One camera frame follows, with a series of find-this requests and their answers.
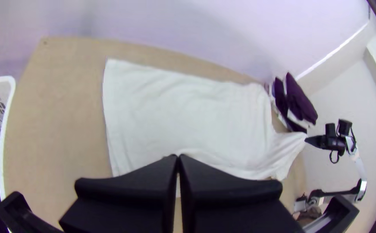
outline black cable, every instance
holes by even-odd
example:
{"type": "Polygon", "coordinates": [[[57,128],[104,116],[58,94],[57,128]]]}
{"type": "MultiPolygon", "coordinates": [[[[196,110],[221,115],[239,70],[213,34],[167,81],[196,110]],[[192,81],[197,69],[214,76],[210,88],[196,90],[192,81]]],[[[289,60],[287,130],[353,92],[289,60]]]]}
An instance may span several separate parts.
{"type": "Polygon", "coordinates": [[[333,162],[333,160],[332,160],[332,153],[333,153],[333,151],[330,151],[330,154],[329,154],[330,162],[331,162],[332,164],[337,164],[337,163],[339,162],[339,154],[336,154],[336,161],[333,162]]]}

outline folded cloth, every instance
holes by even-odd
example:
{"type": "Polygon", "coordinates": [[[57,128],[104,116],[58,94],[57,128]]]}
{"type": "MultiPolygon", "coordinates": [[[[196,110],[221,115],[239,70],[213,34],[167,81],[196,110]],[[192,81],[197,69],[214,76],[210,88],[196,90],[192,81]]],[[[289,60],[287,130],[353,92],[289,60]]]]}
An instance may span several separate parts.
{"type": "Polygon", "coordinates": [[[294,114],[288,109],[288,102],[285,95],[285,88],[283,82],[276,77],[273,82],[274,91],[274,106],[273,109],[277,113],[280,121],[289,130],[294,132],[307,133],[308,124],[305,120],[299,120],[294,116],[294,114]]]}
{"type": "Polygon", "coordinates": [[[290,111],[297,117],[297,119],[307,120],[316,125],[316,120],[318,118],[317,112],[309,98],[307,98],[290,73],[287,73],[285,82],[287,86],[286,100],[290,111]]]}
{"type": "Polygon", "coordinates": [[[114,176],[185,154],[244,179],[282,180],[306,134],[276,133],[256,83],[216,82],[108,60],[103,111],[114,176]]]}

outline tan tabletop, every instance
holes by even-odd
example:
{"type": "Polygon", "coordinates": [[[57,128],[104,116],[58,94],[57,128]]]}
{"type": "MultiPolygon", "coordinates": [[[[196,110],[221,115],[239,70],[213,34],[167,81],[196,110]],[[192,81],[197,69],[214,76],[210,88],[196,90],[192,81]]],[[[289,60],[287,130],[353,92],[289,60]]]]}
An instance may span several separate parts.
{"type": "MultiPolygon", "coordinates": [[[[17,84],[4,145],[6,194],[21,192],[32,211],[59,227],[80,177],[112,176],[102,105],[107,57],[221,81],[245,75],[158,48],[86,38],[45,38],[17,84]]],[[[282,128],[274,117],[275,128],[282,128]]]]}

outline white basket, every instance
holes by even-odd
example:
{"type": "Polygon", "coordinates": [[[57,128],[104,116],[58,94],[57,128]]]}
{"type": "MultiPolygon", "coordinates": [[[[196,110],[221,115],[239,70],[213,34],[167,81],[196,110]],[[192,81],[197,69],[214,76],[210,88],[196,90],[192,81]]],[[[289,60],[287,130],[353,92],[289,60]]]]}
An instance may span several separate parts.
{"type": "Polygon", "coordinates": [[[11,76],[0,77],[0,113],[3,114],[3,121],[0,130],[0,198],[3,200],[6,197],[4,190],[3,177],[3,150],[4,150],[4,136],[6,134],[7,118],[13,99],[14,91],[16,89],[16,81],[11,76]]]}

